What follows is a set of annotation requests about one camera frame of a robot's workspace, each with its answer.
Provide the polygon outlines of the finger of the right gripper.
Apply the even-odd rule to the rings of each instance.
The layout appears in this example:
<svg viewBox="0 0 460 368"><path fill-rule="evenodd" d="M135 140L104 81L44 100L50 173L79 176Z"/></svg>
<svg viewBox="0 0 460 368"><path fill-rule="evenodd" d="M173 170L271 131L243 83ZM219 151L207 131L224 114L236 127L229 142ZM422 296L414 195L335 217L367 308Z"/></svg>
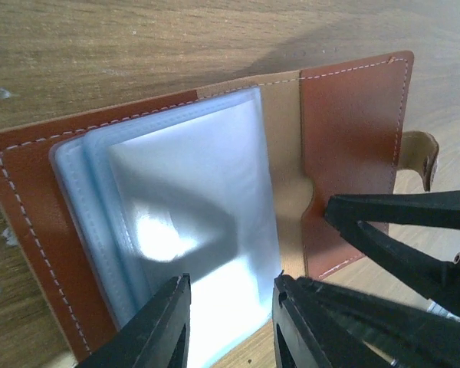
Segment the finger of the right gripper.
<svg viewBox="0 0 460 368"><path fill-rule="evenodd" d="M333 195L324 213L350 245L424 298L460 317L460 253L441 261L374 227L383 222L460 230L460 190L410 195Z"/></svg>

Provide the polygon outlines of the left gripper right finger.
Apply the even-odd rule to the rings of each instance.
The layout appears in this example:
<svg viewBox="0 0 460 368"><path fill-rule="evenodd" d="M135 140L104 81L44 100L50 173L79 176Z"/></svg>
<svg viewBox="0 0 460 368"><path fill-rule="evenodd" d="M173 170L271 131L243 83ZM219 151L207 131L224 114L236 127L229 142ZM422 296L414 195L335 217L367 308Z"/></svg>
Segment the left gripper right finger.
<svg viewBox="0 0 460 368"><path fill-rule="evenodd" d="M460 322L310 278L275 278L272 322L279 367L460 367Z"/></svg>

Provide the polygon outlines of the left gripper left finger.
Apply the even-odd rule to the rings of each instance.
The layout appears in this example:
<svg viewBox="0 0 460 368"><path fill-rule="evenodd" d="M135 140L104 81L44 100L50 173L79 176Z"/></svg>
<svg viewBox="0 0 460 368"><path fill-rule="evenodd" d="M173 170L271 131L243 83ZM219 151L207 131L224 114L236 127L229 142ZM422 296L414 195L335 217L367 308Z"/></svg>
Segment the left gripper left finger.
<svg viewBox="0 0 460 368"><path fill-rule="evenodd" d="M186 367L190 276L170 278L140 311L79 367Z"/></svg>

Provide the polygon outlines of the brown leather card holder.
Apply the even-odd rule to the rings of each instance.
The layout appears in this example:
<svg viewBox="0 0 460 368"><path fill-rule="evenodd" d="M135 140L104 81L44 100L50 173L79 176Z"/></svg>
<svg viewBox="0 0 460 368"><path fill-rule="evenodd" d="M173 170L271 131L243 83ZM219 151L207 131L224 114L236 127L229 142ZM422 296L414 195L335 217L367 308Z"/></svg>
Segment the brown leather card holder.
<svg viewBox="0 0 460 368"><path fill-rule="evenodd" d="M337 193L390 194L400 170L430 190L439 144L403 129L411 51L244 77L0 131L0 206L78 361L159 286L192 282L193 337L231 327L214 363L266 323L285 271L330 277L362 258L324 220Z"/></svg>

